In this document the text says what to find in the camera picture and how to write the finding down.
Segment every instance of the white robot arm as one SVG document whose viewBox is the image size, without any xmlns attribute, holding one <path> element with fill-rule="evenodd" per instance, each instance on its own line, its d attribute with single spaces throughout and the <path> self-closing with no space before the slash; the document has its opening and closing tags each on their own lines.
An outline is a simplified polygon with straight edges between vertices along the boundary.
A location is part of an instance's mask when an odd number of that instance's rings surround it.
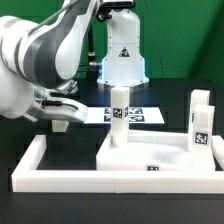
<svg viewBox="0 0 224 224">
<path fill-rule="evenodd" d="M 112 9 L 133 0 L 65 0 L 52 25 L 12 16 L 0 18 L 0 114 L 7 118 L 84 122 L 88 108 L 49 89 L 69 92 L 79 67 L 83 41 L 96 15 L 111 19 Z"/>
</svg>

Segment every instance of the cable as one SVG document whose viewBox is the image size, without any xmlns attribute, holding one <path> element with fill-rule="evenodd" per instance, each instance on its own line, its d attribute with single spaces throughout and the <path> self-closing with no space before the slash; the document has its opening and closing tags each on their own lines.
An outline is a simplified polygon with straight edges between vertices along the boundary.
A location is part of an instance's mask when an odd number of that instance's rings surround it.
<svg viewBox="0 0 224 224">
<path fill-rule="evenodd" d="M 153 37 L 153 40 L 154 40 L 154 43 L 155 43 L 155 46 L 156 46 L 157 54 L 158 54 L 158 57 L 159 57 L 159 62 L 160 62 L 161 70 L 162 70 L 162 75 L 163 75 L 163 78 L 165 78 L 163 60 L 162 60 L 159 44 L 158 44 L 158 41 L 157 41 L 157 38 L 156 38 L 156 33 L 155 33 L 155 30 L 154 30 L 154 28 L 152 26 L 152 23 L 151 23 L 149 10 L 148 10 L 148 5 L 146 3 L 146 0 L 143 0 L 143 2 L 144 2 L 144 5 L 145 5 L 145 10 L 146 10 L 146 16 L 147 16 L 147 22 L 148 22 L 149 30 L 151 30 L 152 37 Z"/>
<path fill-rule="evenodd" d="M 30 30 L 30 32 L 28 33 L 28 35 L 32 34 L 36 30 L 40 29 L 42 26 L 47 25 L 50 21 L 52 21 L 53 19 L 55 19 L 62 12 L 64 12 L 66 9 L 68 9 L 69 7 L 71 7 L 72 5 L 74 5 L 78 1 L 80 1 L 80 0 L 71 0 L 63 8 L 61 8 L 60 10 L 58 10 L 57 12 L 55 12 L 53 15 L 51 15 L 50 17 L 48 17 L 47 19 L 45 19 L 42 23 L 40 23 L 39 25 L 35 26 L 32 30 Z"/>
<path fill-rule="evenodd" d="M 52 100 L 43 100 L 41 102 L 42 106 L 55 106 L 55 107 L 60 107 L 60 106 L 68 106 L 68 107 L 73 107 L 76 110 L 78 110 L 79 108 L 73 104 L 69 104 L 69 103 L 62 103 L 61 101 L 52 101 Z"/>
</svg>

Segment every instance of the white plastic fixture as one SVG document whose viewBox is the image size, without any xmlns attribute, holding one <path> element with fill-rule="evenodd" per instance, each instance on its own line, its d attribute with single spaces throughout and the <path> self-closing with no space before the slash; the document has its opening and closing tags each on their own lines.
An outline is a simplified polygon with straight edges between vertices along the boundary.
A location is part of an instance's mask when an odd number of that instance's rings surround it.
<svg viewBox="0 0 224 224">
<path fill-rule="evenodd" d="M 223 145 L 221 137 L 212 136 L 218 161 L 223 161 Z M 224 193 L 222 171 L 36 170 L 45 150 L 45 136 L 37 135 L 12 174 L 14 192 Z"/>
</svg>

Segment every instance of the white platform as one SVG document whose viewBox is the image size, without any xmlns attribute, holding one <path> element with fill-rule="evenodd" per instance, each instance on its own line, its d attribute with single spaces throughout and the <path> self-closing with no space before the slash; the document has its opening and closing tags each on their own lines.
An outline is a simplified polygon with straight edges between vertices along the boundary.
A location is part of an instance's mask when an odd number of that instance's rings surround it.
<svg viewBox="0 0 224 224">
<path fill-rule="evenodd" d="M 190 152 L 188 135 L 129 130 L 125 145 L 111 144 L 111 134 L 97 154 L 97 170 L 214 171 L 211 147 Z"/>
<path fill-rule="evenodd" d="M 175 139 L 170 137 L 169 144 Z M 218 161 L 223 160 L 223 145 L 220 137 L 212 137 Z M 45 150 L 45 136 L 36 136 L 12 174 L 14 192 L 224 193 L 222 171 L 36 170 Z"/>
</svg>

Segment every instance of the warning label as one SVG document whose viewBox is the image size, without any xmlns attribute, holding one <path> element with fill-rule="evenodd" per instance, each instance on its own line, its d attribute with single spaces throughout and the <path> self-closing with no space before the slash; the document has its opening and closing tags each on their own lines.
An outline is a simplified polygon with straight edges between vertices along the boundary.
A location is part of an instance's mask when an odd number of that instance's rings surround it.
<svg viewBox="0 0 224 224">
<path fill-rule="evenodd" d="M 123 48 L 123 50 L 119 54 L 119 57 L 130 57 L 130 55 L 128 53 L 128 50 L 126 49 L 126 47 Z"/>
</svg>

